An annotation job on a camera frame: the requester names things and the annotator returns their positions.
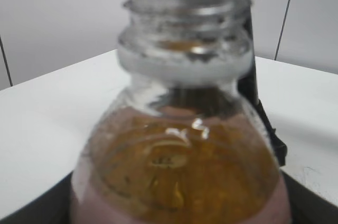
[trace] yellow liquid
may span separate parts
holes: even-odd
[[[290,220],[276,163],[243,114],[179,121],[127,108],[101,123],[87,151],[92,164],[88,186],[99,195],[95,200],[104,201],[112,216],[127,216],[128,223],[256,224],[255,216],[277,187],[279,198],[269,207],[282,208],[277,220],[267,217],[266,224]],[[78,201],[78,214],[97,215],[102,222],[96,223],[110,223],[102,219],[100,209],[81,211],[83,202]]]

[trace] white table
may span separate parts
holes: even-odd
[[[338,205],[338,75],[257,58],[259,94],[288,145],[284,170]],[[128,83],[115,51],[0,91],[0,219],[71,172]]]

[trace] pink label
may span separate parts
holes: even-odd
[[[113,209],[91,187],[82,204],[73,201],[73,224],[145,224]],[[290,210],[284,180],[281,178],[265,207],[255,216],[234,224],[290,224]]]

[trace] clear plastic bottle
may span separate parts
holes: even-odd
[[[289,224],[265,128],[237,91],[250,0],[129,0],[132,81],[72,178],[73,224]]]

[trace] black tray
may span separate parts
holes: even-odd
[[[292,206],[293,224],[338,223],[337,207],[306,189],[287,174],[284,174],[284,177]],[[1,220],[0,224],[69,224],[70,179],[71,174],[24,208]]]

